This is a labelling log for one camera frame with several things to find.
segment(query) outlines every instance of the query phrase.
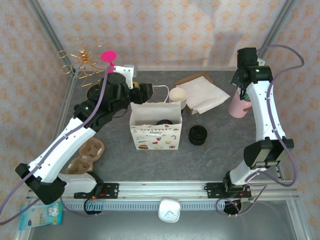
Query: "clock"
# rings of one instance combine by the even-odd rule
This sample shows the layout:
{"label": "clock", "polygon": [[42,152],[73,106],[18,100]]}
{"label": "clock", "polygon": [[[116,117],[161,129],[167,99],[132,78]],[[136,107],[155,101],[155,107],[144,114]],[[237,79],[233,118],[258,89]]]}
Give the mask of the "clock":
{"label": "clock", "polygon": [[166,223],[175,223],[179,220],[181,206],[173,199],[163,199],[160,202],[158,216],[160,220]]}

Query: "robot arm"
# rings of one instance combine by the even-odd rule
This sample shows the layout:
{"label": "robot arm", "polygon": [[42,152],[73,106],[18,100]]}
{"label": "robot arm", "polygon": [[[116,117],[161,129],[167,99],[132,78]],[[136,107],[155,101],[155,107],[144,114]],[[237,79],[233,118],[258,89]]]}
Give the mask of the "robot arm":
{"label": "robot arm", "polygon": [[[134,72],[132,67],[115,67],[115,71],[107,75],[101,105],[93,118],[78,131],[65,138],[46,158],[41,167],[26,180],[26,184],[35,192],[44,204],[51,204],[62,194],[92,193],[96,196],[101,193],[103,180],[95,173],[88,172],[79,175],[60,174],[62,167],[79,147],[98,132],[105,124],[113,119],[113,115],[122,109],[126,109],[131,102],[143,104],[153,94],[153,86],[150,83],[142,83],[139,87],[133,87],[132,76],[126,76],[123,72]],[[42,157],[49,149],[70,130],[75,129],[85,122],[95,109],[101,88],[98,86],[88,97],[88,100],[74,107],[73,118],[70,120],[58,138],[37,159],[29,165],[19,164],[15,171],[24,178],[34,170]]]}
{"label": "robot arm", "polygon": [[[277,166],[286,157],[286,152],[279,143],[268,114],[267,91],[273,79],[270,67],[259,66],[257,50],[253,47],[238,50],[237,58],[238,70],[231,84],[241,89],[240,99],[243,99],[245,93],[248,94],[256,126],[256,142],[244,149],[244,160],[229,173],[230,185],[243,186],[246,184],[245,180],[254,172]],[[286,139],[279,122],[273,88],[270,92],[270,104],[276,129],[285,145],[292,149],[294,142]]]}

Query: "white gift bag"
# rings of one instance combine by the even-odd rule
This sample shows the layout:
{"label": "white gift bag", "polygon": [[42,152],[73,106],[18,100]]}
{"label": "white gift bag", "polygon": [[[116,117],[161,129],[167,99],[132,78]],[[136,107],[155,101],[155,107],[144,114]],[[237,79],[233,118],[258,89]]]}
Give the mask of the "white gift bag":
{"label": "white gift bag", "polygon": [[[181,103],[131,103],[130,130],[137,150],[177,150],[182,128]],[[156,125],[161,120],[172,124]]]}

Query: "copper wire decoration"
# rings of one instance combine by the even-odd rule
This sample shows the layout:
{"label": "copper wire decoration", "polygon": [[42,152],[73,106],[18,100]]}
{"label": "copper wire decoration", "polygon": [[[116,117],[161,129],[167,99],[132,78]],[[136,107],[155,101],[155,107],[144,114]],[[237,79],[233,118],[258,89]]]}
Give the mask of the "copper wire decoration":
{"label": "copper wire decoration", "polygon": [[[81,46],[83,46],[84,40],[82,38],[77,38],[73,43],[76,46],[81,47]],[[100,55],[92,56],[92,51],[93,51],[93,49],[101,48],[104,45],[105,45],[105,41],[99,39],[99,40],[95,41],[95,44],[94,44],[93,48],[90,50],[90,52],[87,52],[85,49],[83,49],[83,50],[79,51],[79,55],[74,55],[74,54],[66,53],[65,50],[59,51],[57,53],[57,56],[60,59],[64,59],[67,56],[71,56],[71,57],[76,58],[76,61],[74,63],[72,63],[71,66],[69,66],[69,65],[62,66],[61,72],[63,74],[70,74],[74,69],[74,65],[75,64],[80,64],[80,66],[78,68],[79,68],[81,73],[79,74],[78,79],[84,79],[83,83],[81,84],[81,87],[86,87],[86,86],[89,86],[89,85],[93,85],[94,86],[97,83],[93,83],[93,82],[89,82],[88,83],[87,82],[88,77],[90,77],[90,76],[92,76],[94,74],[96,74],[96,75],[98,75],[100,77],[104,77],[103,72],[105,71],[105,69],[96,66],[98,62],[94,61],[93,59],[100,58]],[[87,68],[90,68],[90,72],[91,71],[93,71],[93,72],[92,73],[86,72]]]}

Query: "patterned wallpaper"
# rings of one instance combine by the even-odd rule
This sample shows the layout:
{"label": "patterned wallpaper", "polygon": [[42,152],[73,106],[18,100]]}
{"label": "patterned wallpaper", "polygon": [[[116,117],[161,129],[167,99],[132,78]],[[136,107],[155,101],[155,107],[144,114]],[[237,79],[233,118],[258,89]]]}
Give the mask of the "patterned wallpaper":
{"label": "patterned wallpaper", "polygon": [[[281,124],[294,140],[294,157],[299,178],[298,189],[307,208],[308,223],[314,239],[320,236],[320,4],[300,0],[279,33],[277,44],[296,49],[305,66],[279,78],[275,96]],[[275,75],[283,68],[298,65],[287,50],[271,49],[267,62]],[[286,177],[292,178],[290,161],[284,163]]]}
{"label": "patterned wallpaper", "polygon": [[[69,77],[26,0],[0,1],[0,203],[21,180],[19,163],[29,163],[51,143]],[[21,187],[4,208],[0,221],[24,204]],[[11,240],[19,219],[0,226]]]}
{"label": "patterned wallpaper", "polygon": [[69,53],[80,50],[79,37],[88,46],[103,39],[118,53],[116,64],[141,68],[236,67],[237,49],[260,47],[285,2],[40,0]]}

